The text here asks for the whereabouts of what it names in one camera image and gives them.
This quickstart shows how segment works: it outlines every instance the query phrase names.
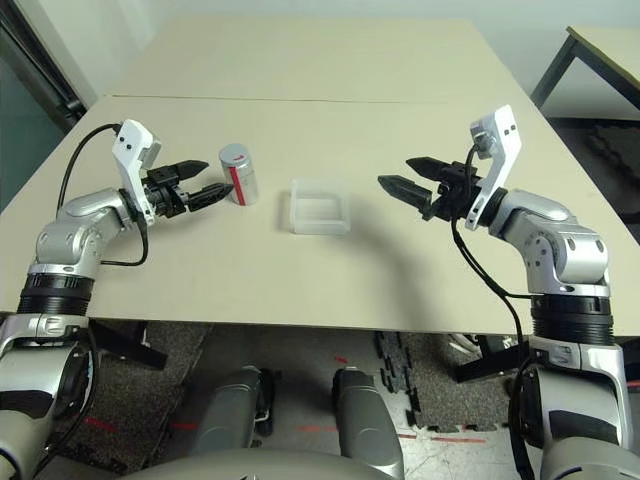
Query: beige tabletop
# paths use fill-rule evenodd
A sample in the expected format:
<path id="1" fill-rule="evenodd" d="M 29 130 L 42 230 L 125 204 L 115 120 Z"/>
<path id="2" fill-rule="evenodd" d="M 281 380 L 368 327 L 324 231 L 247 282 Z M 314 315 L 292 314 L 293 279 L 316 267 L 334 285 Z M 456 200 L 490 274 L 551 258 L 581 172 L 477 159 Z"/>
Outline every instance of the beige tabletop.
<path id="1" fill-rule="evenodd" d="M 640 29 L 570 26 L 567 32 L 640 89 Z"/>
<path id="2" fill-rule="evenodd" d="M 185 17 L 113 95 L 450 102 L 515 85 L 466 20 Z"/>
<path id="3" fill-rule="evenodd" d="M 437 24 L 425 22 L 433 28 Z M 244 143 L 255 162 L 261 197 L 250 207 L 225 200 L 200 212 L 161 219 L 149 232 L 151 252 L 145 265 L 100 270 L 90 315 L 511 333 L 510 315 L 466 266 L 453 245 L 449 226 L 439 220 L 422 221 L 417 211 L 389 197 L 376 181 L 380 174 L 418 180 L 404 165 L 413 156 L 462 160 L 470 146 L 469 123 L 509 103 L 524 147 L 507 186 L 564 203 L 602 235 L 611 252 L 616 333 L 637 334 L 634 279 L 640 270 L 640 249 L 635 241 L 479 36 L 464 22 L 445 21 L 443 25 L 461 25 L 470 31 L 468 37 L 443 37 L 441 48 L 455 52 L 451 61 L 484 65 L 485 69 L 461 68 L 455 75 L 450 72 L 448 79 L 428 76 L 427 70 L 444 71 L 448 66 L 438 56 L 430 58 L 431 47 L 425 47 L 422 61 L 413 64 L 415 75 L 423 74 L 423 94 L 416 102 L 405 101 L 410 96 L 389 103 L 100 100 L 0 217 L 0 309 L 17 305 L 35 238 L 53 218 L 59 182 L 77 143 L 97 125 L 134 118 L 163 141 L 157 165 L 184 159 L 211 162 L 206 173 L 186 183 L 188 190 L 220 180 L 217 152 L 225 144 Z M 385 70 L 384 65 L 378 68 Z M 404 76 L 396 80 L 400 98 L 408 83 Z M 313 84 L 311 77 L 307 81 L 307 92 L 324 88 L 323 82 Z M 366 78 L 360 81 L 367 83 Z M 159 83 L 170 90 L 171 82 Z M 393 89 L 387 92 L 391 96 Z M 111 141 L 110 135 L 103 134 L 88 145 L 67 198 L 120 184 Z M 488 164 L 480 167 L 481 173 L 486 172 Z M 291 233 L 289 191 L 294 178 L 345 181 L 350 190 L 352 231 L 344 237 Z M 426 180 L 423 183 L 434 187 Z M 524 267 L 512 247 L 489 237 L 485 230 L 463 235 L 496 280 L 513 292 L 525 291 Z M 112 259 L 134 259 L 139 254 L 139 238 L 134 234 L 119 239 L 108 251 Z M 524 330 L 530 332 L 529 306 L 516 302 Z"/>

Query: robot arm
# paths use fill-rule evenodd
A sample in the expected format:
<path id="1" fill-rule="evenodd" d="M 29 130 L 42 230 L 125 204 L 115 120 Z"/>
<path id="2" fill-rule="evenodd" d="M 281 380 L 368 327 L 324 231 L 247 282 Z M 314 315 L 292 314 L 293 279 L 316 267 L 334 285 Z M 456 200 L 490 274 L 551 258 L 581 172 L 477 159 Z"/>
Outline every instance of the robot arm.
<path id="1" fill-rule="evenodd" d="M 149 170 L 141 180 L 159 149 L 151 132 L 125 120 L 113 147 L 124 188 L 68 202 L 38 235 L 17 313 L 0 327 L 0 478 L 31 478 L 53 421 L 90 401 L 97 355 L 95 345 L 86 347 L 86 311 L 111 240 L 135 225 L 146 233 L 158 216 L 204 208 L 233 188 L 184 192 L 179 182 L 207 167 L 193 160 Z"/>
<path id="2" fill-rule="evenodd" d="M 509 106 L 472 124 L 471 136 L 480 158 L 493 157 L 486 179 L 476 176 L 471 157 L 467 164 L 423 157 L 407 163 L 439 182 L 435 201 L 403 177 L 378 180 L 425 220 L 465 218 L 468 229 L 488 227 L 523 258 L 534 335 L 512 396 L 518 471 L 533 478 L 524 438 L 544 450 L 545 480 L 640 478 L 640 460 L 627 451 L 633 430 L 622 350 L 613 339 L 606 246 L 559 203 L 502 187 L 521 145 Z"/>

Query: table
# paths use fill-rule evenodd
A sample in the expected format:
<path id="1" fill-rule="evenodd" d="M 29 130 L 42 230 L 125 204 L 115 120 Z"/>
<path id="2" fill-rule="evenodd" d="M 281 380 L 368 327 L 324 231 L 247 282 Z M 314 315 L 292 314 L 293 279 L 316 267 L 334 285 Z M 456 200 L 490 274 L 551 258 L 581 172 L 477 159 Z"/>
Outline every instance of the table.
<path id="1" fill-rule="evenodd" d="M 574 58 L 640 108 L 640 29 L 568 27 L 569 36 L 531 94 L 541 107 Z"/>

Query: floor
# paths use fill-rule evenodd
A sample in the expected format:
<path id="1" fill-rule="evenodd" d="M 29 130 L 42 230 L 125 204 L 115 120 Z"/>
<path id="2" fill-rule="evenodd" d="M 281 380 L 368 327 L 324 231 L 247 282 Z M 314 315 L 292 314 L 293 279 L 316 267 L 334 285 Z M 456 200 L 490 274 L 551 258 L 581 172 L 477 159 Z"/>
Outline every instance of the floor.
<path id="1" fill-rule="evenodd" d="M 354 365 L 374 377 L 384 398 L 401 435 L 407 480 L 516 478 L 508 432 L 502 427 L 493 432 L 438 434 L 408 425 L 407 396 L 389 393 L 382 385 L 379 373 L 382 364 L 375 351 L 373 332 L 292 327 L 214 327 L 193 373 L 187 400 L 172 422 L 172 437 L 159 463 L 188 452 L 194 439 L 192 429 L 204 413 L 215 379 L 246 364 L 282 375 L 276 387 L 274 433 L 260 439 L 263 448 L 338 455 L 331 381 L 337 369 Z M 535 465 L 539 455 L 537 452 L 532 455 Z"/>

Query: desk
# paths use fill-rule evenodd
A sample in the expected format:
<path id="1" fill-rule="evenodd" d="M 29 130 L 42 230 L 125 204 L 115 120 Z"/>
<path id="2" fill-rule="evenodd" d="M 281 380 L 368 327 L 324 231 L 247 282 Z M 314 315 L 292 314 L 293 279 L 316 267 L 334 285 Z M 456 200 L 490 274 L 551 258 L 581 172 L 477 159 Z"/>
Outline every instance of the desk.
<path id="1" fill-rule="evenodd" d="M 432 101 L 425 100 L 426 94 L 416 102 L 101 99 L 2 215 L 0 309 L 10 310 L 17 304 L 35 238 L 52 219 L 59 181 L 77 143 L 99 124 L 134 118 L 164 143 L 156 165 L 184 159 L 211 162 L 206 173 L 186 184 L 188 190 L 221 180 L 217 152 L 222 146 L 246 144 L 255 162 L 261 198 L 246 208 L 223 201 L 194 214 L 160 220 L 149 232 L 151 251 L 144 266 L 101 269 L 89 315 L 425 332 L 512 332 L 510 315 L 466 266 L 451 241 L 448 224 L 423 222 L 415 210 L 389 197 L 376 181 L 379 174 L 416 178 L 404 165 L 404 160 L 413 156 L 462 160 L 470 145 L 469 123 L 509 103 L 524 148 L 508 186 L 564 203 L 585 225 L 601 233 L 612 252 L 616 331 L 621 335 L 637 333 L 637 292 L 631 279 L 640 268 L 640 249 L 486 44 L 474 43 L 471 48 L 470 41 L 449 39 L 444 43 L 455 46 L 443 48 L 455 50 L 456 58 L 464 57 L 461 64 L 480 61 L 489 65 L 487 75 L 494 81 L 480 92 L 475 78 L 469 78 L 465 88 L 452 89 L 458 80 L 425 77 L 423 90 L 438 98 Z M 425 64 L 434 71 L 446 69 L 428 56 L 415 68 L 420 70 Z M 469 76 L 467 70 L 455 75 L 457 79 Z M 111 142 L 104 134 L 88 145 L 67 198 L 119 185 Z M 481 174 L 486 173 L 488 164 L 480 164 L 480 168 Z M 290 232 L 289 189 L 296 177 L 339 178 L 347 183 L 351 233 L 336 238 Z M 514 249 L 485 231 L 463 235 L 497 281 L 511 291 L 525 290 L 524 267 Z M 138 242 L 135 234 L 123 237 L 109 249 L 108 257 L 137 258 Z M 517 302 L 517 309 L 528 317 L 527 302 Z M 524 330 L 531 331 L 527 321 Z"/>
<path id="2" fill-rule="evenodd" d="M 621 95 L 640 108 L 640 29 L 568 27 L 569 37 L 531 94 L 541 107 L 579 58 Z"/>

